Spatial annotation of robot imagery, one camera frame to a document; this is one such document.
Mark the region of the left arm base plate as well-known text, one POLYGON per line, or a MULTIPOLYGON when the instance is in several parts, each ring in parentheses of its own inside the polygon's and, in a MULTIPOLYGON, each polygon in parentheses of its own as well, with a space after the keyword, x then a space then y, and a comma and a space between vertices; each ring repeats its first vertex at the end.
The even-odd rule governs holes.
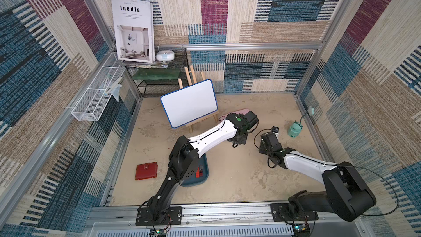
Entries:
POLYGON ((164 211, 153 210, 149 207, 137 209, 136 226, 173 226, 181 225, 183 208, 181 206, 170 206, 164 211))

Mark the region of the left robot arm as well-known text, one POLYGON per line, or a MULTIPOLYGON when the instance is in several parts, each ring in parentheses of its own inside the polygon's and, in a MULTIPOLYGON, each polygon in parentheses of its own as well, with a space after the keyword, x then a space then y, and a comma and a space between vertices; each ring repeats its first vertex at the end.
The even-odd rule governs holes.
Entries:
POLYGON ((224 141, 235 148, 247 143, 247 136, 258 125, 258 117, 252 111, 246 114, 231 113, 217 126, 190 138, 177 139, 169 155, 168 170, 158 192, 137 209, 136 226, 180 225, 183 208, 172 206, 171 202, 177 188, 196 174, 200 158, 207 151, 224 141))

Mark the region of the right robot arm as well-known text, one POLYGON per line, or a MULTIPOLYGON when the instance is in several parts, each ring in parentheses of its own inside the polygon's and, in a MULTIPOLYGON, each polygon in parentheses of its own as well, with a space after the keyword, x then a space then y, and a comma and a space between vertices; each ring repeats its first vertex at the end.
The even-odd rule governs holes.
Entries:
POLYGON ((280 218, 298 220, 309 216, 316 219, 318 212, 327 212, 352 222, 377 203, 369 186, 349 162, 324 162, 284 148, 274 131, 261 135, 259 153, 267 156, 271 169, 281 167, 296 171, 325 188, 322 192, 302 190, 289 197, 286 204, 275 204, 274 213, 280 218))

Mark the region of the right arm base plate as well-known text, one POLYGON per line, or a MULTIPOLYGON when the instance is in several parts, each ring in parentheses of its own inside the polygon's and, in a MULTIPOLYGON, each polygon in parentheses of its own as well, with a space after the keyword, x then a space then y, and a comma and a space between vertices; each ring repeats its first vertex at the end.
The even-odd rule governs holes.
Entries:
POLYGON ((298 208, 289 203, 273 203, 270 204, 271 214, 274 222, 298 222, 298 221, 314 221, 319 216, 316 212, 300 211, 298 208))

